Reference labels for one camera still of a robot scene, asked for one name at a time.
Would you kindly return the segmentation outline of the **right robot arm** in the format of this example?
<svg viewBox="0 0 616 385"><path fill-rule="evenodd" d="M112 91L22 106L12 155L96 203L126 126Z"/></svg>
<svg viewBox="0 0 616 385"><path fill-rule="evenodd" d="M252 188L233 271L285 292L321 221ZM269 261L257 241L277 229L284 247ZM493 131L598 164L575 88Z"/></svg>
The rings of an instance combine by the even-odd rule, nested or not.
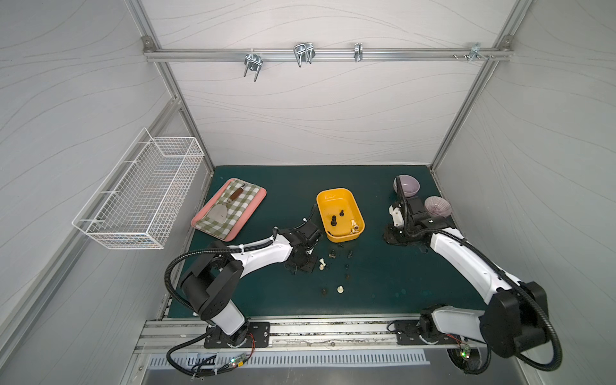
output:
<svg viewBox="0 0 616 385"><path fill-rule="evenodd" d="M547 295L535 282L504 271L472 245L442 216L433 216L416 195L407 194L404 178L394 180L396 202L388 209L392 223L383 235L390 245L428 246L453 266L481 296L482 311L438 304L422 311L421 337L459 335L487 344L502 358L518 356L555 342Z"/></svg>

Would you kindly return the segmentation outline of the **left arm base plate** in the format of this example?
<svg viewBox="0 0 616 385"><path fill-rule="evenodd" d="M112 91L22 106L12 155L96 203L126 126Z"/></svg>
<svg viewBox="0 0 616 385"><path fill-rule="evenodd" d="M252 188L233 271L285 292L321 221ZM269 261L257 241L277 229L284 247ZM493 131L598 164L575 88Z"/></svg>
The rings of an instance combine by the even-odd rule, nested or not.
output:
<svg viewBox="0 0 616 385"><path fill-rule="evenodd" d="M268 347L270 342L269 322L248 321L232 335L226 335L221 327L214 327L204 341L204 348L261 348Z"/></svg>

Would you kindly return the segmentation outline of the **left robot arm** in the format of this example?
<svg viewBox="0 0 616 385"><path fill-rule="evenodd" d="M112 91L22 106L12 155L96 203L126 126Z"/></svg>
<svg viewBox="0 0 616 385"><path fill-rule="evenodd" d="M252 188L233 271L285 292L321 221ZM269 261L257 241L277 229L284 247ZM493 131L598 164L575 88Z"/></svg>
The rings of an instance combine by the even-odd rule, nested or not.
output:
<svg viewBox="0 0 616 385"><path fill-rule="evenodd" d="M202 250L179 279L188 308L224 335L244 335L247 320L233 303L240 280L270 265L283 264L291 272L314 270L314 247L322 233L311 221L292 229L273 229L270 237L246 245L223 245Z"/></svg>

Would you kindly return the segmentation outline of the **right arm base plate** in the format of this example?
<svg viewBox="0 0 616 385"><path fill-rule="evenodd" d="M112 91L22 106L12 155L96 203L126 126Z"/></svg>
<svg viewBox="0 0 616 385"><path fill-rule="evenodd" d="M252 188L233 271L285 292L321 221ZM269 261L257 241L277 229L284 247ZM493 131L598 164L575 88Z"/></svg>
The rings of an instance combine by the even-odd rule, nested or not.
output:
<svg viewBox="0 0 616 385"><path fill-rule="evenodd" d="M457 338L441 333L428 319L405 319L390 322L387 332L396 337L401 346L459 345Z"/></svg>

